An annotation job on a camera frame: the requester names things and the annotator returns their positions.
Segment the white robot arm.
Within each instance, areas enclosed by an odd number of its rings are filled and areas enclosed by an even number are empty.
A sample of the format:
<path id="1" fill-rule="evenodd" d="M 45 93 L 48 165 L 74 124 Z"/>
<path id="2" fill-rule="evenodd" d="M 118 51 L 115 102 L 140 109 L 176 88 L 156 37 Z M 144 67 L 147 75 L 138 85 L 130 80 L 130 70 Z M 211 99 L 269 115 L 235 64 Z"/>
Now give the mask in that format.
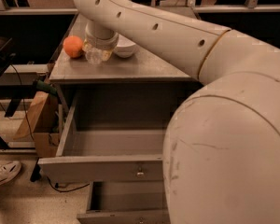
<path id="1" fill-rule="evenodd" d="M 129 0 L 74 3 L 203 84 L 164 138 L 171 224 L 280 224 L 280 49 Z"/>

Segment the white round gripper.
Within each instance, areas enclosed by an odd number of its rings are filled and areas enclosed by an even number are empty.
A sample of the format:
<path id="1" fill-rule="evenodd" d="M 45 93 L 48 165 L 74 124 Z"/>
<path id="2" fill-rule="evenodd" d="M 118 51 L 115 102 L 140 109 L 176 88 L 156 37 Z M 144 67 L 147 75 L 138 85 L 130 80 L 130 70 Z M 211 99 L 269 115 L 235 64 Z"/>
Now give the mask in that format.
<path id="1" fill-rule="evenodd" d="M 87 21 L 82 50 L 84 52 L 89 52 L 92 47 L 101 49 L 102 61 L 106 62 L 110 59 L 113 53 L 112 49 L 116 47 L 118 41 L 118 33 L 105 28 L 95 21 Z"/>

